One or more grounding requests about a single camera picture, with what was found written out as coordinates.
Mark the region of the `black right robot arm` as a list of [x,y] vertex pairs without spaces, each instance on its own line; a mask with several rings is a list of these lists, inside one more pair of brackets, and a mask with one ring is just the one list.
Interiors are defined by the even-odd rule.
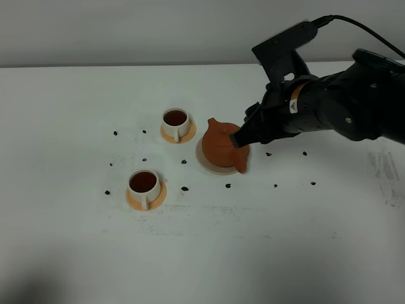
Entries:
[[243,126],[230,135],[236,148],[268,144],[304,132],[334,130],[352,141],[379,137],[404,143],[404,65],[357,49],[344,71],[315,77],[300,61],[294,75],[275,66],[260,103],[246,110]]

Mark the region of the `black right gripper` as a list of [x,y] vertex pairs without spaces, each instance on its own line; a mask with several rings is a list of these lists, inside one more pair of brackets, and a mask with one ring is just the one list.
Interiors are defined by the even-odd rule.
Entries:
[[298,131],[288,133],[284,130],[288,110],[291,86],[298,78],[310,78],[307,65],[296,50],[279,51],[270,47],[252,49],[266,75],[269,83],[260,104],[246,110],[245,124],[229,135],[235,148],[261,143],[268,144],[276,139],[295,137]]

